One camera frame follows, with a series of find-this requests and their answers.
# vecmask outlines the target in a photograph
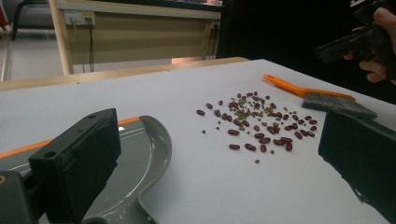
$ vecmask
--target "red kidney bean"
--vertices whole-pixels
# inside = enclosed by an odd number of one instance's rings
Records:
[[[237,149],[241,148],[241,147],[240,147],[239,145],[237,145],[237,144],[230,144],[229,147],[230,147],[230,149],[234,149],[234,150],[237,150]]]
[[[294,135],[298,138],[298,139],[302,139],[303,136],[299,133],[299,132],[295,132]]]
[[[300,133],[301,133],[303,136],[308,136],[308,133],[306,133],[306,131],[303,130],[303,129],[300,130]]]
[[[250,124],[248,123],[248,121],[247,121],[247,120],[245,120],[245,119],[244,119],[244,120],[242,120],[242,123],[243,123],[245,126],[247,126],[247,127],[248,127],[248,126],[250,126]]]
[[[293,149],[293,145],[290,142],[287,142],[286,145],[285,145],[285,149],[287,151],[291,151]]]
[[[205,111],[204,110],[197,110],[197,114],[203,116],[205,114]]]
[[[256,134],[254,134],[254,137],[255,137],[255,138],[264,138],[264,137],[265,137],[265,134],[263,134],[263,133],[256,133]]]
[[[274,144],[277,145],[277,146],[283,146],[283,145],[285,145],[285,143],[286,143],[286,142],[284,142],[284,141],[282,141],[282,140],[279,140],[279,139],[274,139],[273,142],[274,142]]]
[[[267,151],[267,146],[262,144],[262,145],[260,145],[260,149],[262,150],[262,152],[266,152]]]
[[[234,120],[233,120],[233,123],[236,124],[236,125],[238,125],[239,127],[241,127],[241,126],[243,125],[242,122],[239,121],[238,119],[234,119]]]
[[[308,134],[308,135],[311,136],[311,137],[315,137],[315,134],[312,133],[312,132],[306,132],[306,134]]]
[[[213,112],[215,113],[216,117],[221,117],[221,113],[219,110],[215,110]]]
[[[253,145],[251,145],[251,144],[249,144],[249,143],[246,143],[246,144],[245,144],[245,148],[248,149],[248,150],[250,150],[250,151],[255,151],[255,150],[257,150],[257,148],[256,148],[255,146],[253,146]]]
[[[288,137],[280,137],[280,140],[282,140],[284,142],[292,142],[293,141],[291,138],[288,138]]]
[[[267,143],[271,142],[271,138],[269,138],[269,137],[264,137],[264,138],[259,139],[259,142],[260,142],[261,144],[267,144]]]

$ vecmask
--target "bean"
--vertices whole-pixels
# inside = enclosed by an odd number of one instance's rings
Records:
[[[260,150],[261,150],[262,152],[266,152],[266,151],[267,151],[267,146],[264,145],[264,144],[260,145]]]
[[[315,137],[315,134],[314,133],[312,133],[312,132],[306,132],[309,136],[311,136],[311,137]]]
[[[230,135],[239,135],[239,132],[237,130],[233,130],[233,129],[228,130],[228,133]]]
[[[242,120],[242,123],[243,123],[245,126],[247,126],[247,127],[248,127],[248,126],[250,126],[250,124],[248,123],[248,121],[247,121],[247,120],[245,120],[245,119],[244,119],[244,120]]]
[[[237,150],[240,148],[240,146],[237,144],[230,144],[229,147],[230,147],[230,149],[234,149],[234,150]]]
[[[263,133],[256,133],[256,134],[254,134],[254,137],[255,137],[255,138],[264,138],[264,137],[265,137],[265,134],[263,134]]]
[[[245,144],[245,148],[248,149],[248,150],[250,150],[250,151],[255,151],[255,150],[257,150],[257,148],[256,148],[255,146],[253,146],[253,145],[251,145],[251,144],[249,144],[249,143],[246,143],[246,144]]]
[[[205,111],[204,110],[197,110],[197,114],[203,116],[205,114]]]
[[[286,145],[285,145],[285,149],[287,151],[291,151],[293,149],[293,145],[290,142],[287,142]]]
[[[291,138],[288,138],[288,137],[280,137],[280,140],[287,142],[287,143],[293,141]]]
[[[260,142],[261,144],[267,144],[267,143],[271,142],[271,138],[269,138],[269,137],[264,137],[264,138],[259,139],[259,142]]]
[[[302,139],[303,136],[299,133],[299,132],[295,132],[294,135],[298,138],[298,139]]]

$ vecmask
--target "dark red bean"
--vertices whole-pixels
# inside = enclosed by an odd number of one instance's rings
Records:
[[[269,137],[264,137],[264,138],[261,138],[261,139],[259,140],[259,142],[260,142],[261,144],[267,144],[267,143],[271,142],[271,138],[269,138]]]
[[[274,144],[277,145],[277,146],[283,146],[283,145],[286,144],[286,142],[284,142],[284,141],[282,141],[282,140],[279,140],[279,139],[274,139],[273,142],[274,142]]]
[[[203,116],[205,114],[205,111],[204,110],[197,110],[197,114]]]
[[[265,134],[263,134],[263,133],[256,133],[256,134],[254,134],[254,137],[255,137],[255,138],[264,138],[264,137],[265,137]]]
[[[237,149],[241,148],[241,147],[240,147],[239,145],[237,145],[237,144],[230,144],[229,147],[230,147],[230,149],[234,149],[234,150],[237,150]]]
[[[244,119],[244,120],[242,120],[242,123],[243,123],[245,126],[247,126],[247,127],[248,127],[248,126],[250,126],[250,124],[248,123],[248,121],[247,121],[247,120],[245,120],[245,119]]]
[[[288,138],[288,137],[280,137],[280,140],[282,140],[284,142],[292,142],[293,141],[291,138]]]
[[[238,119],[234,119],[234,120],[233,120],[233,123],[236,124],[236,125],[238,125],[239,127],[241,127],[241,126],[243,125],[242,122],[239,121]]]
[[[246,143],[246,144],[245,144],[245,148],[248,149],[248,150],[250,150],[250,151],[255,151],[255,150],[257,150],[257,148],[256,148],[255,146],[253,146],[253,145],[251,145],[251,144],[249,144],[249,143]]]
[[[303,130],[303,129],[300,130],[300,133],[301,133],[303,136],[308,136],[308,133],[306,133],[306,131]]]
[[[311,136],[311,137],[315,137],[315,134],[312,133],[312,132],[306,132],[306,134],[308,134],[308,135]]]
[[[299,132],[295,132],[294,135],[298,138],[298,139],[302,139],[303,136],[299,133]]]
[[[262,152],[266,152],[267,151],[267,146],[262,144],[262,145],[260,145],[260,149],[262,150]]]
[[[291,151],[293,149],[293,145],[290,142],[287,142],[286,145],[285,145],[285,149],[287,151]]]
[[[233,129],[228,130],[228,133],[229,133],[230,135],[239,135],[239,131],[233,130]]]

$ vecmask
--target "white surface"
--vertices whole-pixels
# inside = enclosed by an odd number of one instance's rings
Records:
[[[388,223],[362,204],[350,186],[318,155],[325,113],[303,109],[303,99],[263,80],[271,74],[303,87],[350,93],[396,129],[395,105],[343,90],[267,61],[177,70],[105,81],[0,92],[0,151],[55,137],[82,117],[116,107],[119,119],[150,115],[164,124],[173,158],[144,198],[160,223]],[[255,144],[253,134],[230,136],[235,126],[205,108],[238,92],[270,95],[278,108],[318,120],[315,138],[294,137],[293,151],[276,154],[228,149]],[[206,111],[204,117],[197,109]],[[279,136],[291,136],[286,131]]]

